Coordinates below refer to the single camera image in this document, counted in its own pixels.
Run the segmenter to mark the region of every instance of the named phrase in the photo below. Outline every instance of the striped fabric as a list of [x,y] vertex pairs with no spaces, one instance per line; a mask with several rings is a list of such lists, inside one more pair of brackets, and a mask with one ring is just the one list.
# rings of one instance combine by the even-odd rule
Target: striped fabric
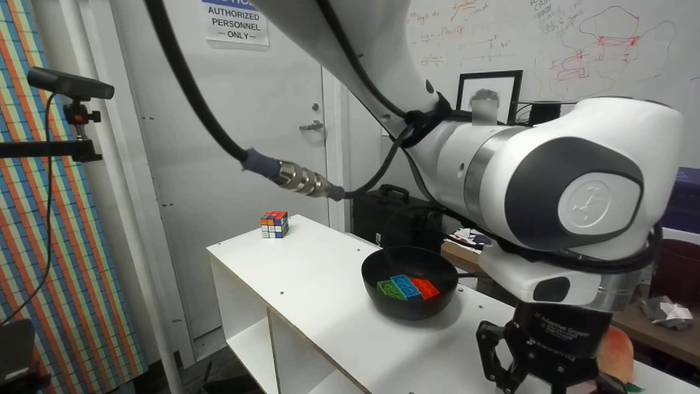
[[[26,70],[47,63],[28,0],[0,0],[0,140],[45,140],[47,92]],[[52,140],[72,139],[52,106]],[[144,373],[131,315],[109,259],[86,172],[56,159],[52,272],[20,317],[38,327],[52,375],[49,392],[109,392]],[[47,160],[0,160],[0,319],[38,287],[47,267]]]

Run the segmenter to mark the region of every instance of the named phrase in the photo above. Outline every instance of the whiteboard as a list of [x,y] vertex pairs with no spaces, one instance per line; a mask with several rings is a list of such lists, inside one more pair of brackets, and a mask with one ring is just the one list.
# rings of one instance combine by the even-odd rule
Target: whiteboard
[[413,0],[408,39],[453,106],[459,74],[489,70],[523,70],[522,101],[671,106],[688,123],[682,167],[700,167],[698,18],[698,0]]

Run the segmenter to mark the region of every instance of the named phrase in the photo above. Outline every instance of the black bowl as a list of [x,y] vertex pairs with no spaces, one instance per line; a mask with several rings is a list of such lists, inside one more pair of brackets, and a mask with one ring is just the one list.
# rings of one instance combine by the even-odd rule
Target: black bowl
[[[432,300],[396,300],[384,295],[377,285],[398,275],[432,281],[441,290],[441,295]],[[424,319],[439,315],[453,300],[457,290],[457,270],[432,249],[386,247],[366,259],[363,281],[381,313],[400,319]]]

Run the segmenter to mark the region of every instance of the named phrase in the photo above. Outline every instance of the sign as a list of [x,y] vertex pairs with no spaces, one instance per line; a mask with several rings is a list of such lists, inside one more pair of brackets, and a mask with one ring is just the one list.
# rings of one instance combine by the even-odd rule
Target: sign
[[266,15],[249,0],[202,0],[206,38],[212,47],[270,49]]

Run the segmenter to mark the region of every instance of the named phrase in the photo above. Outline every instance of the door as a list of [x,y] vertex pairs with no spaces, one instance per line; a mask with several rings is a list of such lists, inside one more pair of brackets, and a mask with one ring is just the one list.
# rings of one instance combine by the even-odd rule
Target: door
[[[111,7],[195,342],[222,327],[206,247],[259,229],[266,210],[301,213],[329,223],[329,201],[307,199],[243,173],[212,142],[179,92],[143,2]],[[243,146],[326,173],[319,63],[274,27],[268,51],[212,47],[202,0],[183,0],[169,11],[223,130]]]

